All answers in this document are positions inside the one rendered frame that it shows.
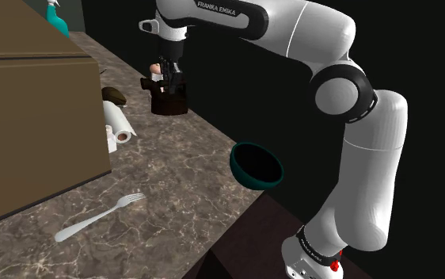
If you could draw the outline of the teal bowl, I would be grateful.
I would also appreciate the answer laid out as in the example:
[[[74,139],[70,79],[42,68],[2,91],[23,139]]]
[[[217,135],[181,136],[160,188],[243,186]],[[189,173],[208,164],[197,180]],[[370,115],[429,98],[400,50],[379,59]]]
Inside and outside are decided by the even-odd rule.
[[[232,175],[247,189],[271,189],[283,180],[283,166],[278,158],[258,144],[236,143],[229,161]]]

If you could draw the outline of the dark brown pot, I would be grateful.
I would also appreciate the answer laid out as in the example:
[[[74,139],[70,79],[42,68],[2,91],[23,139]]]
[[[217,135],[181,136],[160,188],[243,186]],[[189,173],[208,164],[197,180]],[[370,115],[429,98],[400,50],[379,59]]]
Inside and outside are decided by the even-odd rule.
[[[143,90],[149,90],[151,96],[151,112],[161,116],[177,116],[188,112],[186,82],[182,80],[170,94],[165,87],[169,83],[164,80],[154,81],[149,78],[141,78],[140,84]]]

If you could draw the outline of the brown cabinet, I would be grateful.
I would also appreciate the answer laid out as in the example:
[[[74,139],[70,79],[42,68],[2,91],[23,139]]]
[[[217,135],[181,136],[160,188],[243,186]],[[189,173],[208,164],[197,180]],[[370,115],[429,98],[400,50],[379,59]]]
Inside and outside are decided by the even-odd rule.
[[[110,170],[97,61],[0,0],[0,220]]]

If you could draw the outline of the teal spray bottle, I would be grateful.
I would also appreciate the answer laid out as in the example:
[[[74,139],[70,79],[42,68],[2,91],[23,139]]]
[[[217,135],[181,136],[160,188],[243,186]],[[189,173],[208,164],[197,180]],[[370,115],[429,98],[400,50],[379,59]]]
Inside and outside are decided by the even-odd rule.
[[[47,0],[46,20],[58,29],[65,37],[69,38],[69,29],[67,23],[56,13],[56,7],[59,6],[58,0]]]

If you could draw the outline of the white paper towel roll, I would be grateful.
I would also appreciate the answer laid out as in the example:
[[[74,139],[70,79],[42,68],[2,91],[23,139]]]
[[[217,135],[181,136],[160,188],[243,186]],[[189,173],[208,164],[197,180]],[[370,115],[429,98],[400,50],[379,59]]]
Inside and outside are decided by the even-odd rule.
[[[103,101],[103,108],[105,123],[112,128],[112,134],[117,143],[126,143],[132,136],[136,136],[135,130],[120,107],[110,101]]]

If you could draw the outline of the dark olive rounded object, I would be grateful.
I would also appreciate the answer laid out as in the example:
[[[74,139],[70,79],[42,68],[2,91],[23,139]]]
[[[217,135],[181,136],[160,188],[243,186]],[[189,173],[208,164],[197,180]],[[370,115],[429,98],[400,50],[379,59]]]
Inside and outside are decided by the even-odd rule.
[[[126,97],[115,87],[105,86],[101,89],[103,101],[110,101],[114,105],[124,106],[127,103]]]

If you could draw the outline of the small white cylinder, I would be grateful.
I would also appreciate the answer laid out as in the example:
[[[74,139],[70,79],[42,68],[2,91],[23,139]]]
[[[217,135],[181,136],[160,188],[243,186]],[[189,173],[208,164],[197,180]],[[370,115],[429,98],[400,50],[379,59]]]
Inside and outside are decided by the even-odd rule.
[[[117,150],[116,146],[116,137],[112,132],[112,127],[110,125],[105,125],[106,136],[107,136],[107,144],[108,144],[108,152],[113,153]]]

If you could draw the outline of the silver fork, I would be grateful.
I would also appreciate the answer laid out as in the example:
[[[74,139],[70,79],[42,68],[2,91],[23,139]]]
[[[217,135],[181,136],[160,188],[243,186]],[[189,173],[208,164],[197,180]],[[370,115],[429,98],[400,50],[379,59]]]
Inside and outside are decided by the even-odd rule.
[[[97,220],[99,220],[100,218],[107,216],[109,213],[114,212],[115,210],[117,210],[118,208],[122,208],[122,207],[126,207],[127,205],[129,205],[132,202],[135,201],[140,201],[142,199],[144,199],[146,197],[146,195],[144,193],[133,193],[133,194],[129,194],[126,196],[121,197],[117,202],[116,205],[113,206],[112,208],[110,208],[109,210],[102,212],[98,215],[95,215],[93,217],[90,217],[87,220],[83,220],[79,223],[73,224],[69,227],[66,227],[64,229],[62,229],[61,231],[58,231],[55,236],[54,239],[56,242],[62,242],[68,238],[70,238],[72,235],[76,234],[77,232],[79,232],[80,230],[82,230],[83,228],[89,226],[90,224],[96,222]]]

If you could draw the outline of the dark robot stand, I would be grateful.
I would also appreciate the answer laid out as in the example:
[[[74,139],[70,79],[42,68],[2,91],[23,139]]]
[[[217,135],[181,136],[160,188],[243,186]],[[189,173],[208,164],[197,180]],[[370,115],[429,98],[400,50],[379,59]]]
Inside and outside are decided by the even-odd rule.
[[[282,242],[318,209],[262,193],[181,279],[290,279]]]

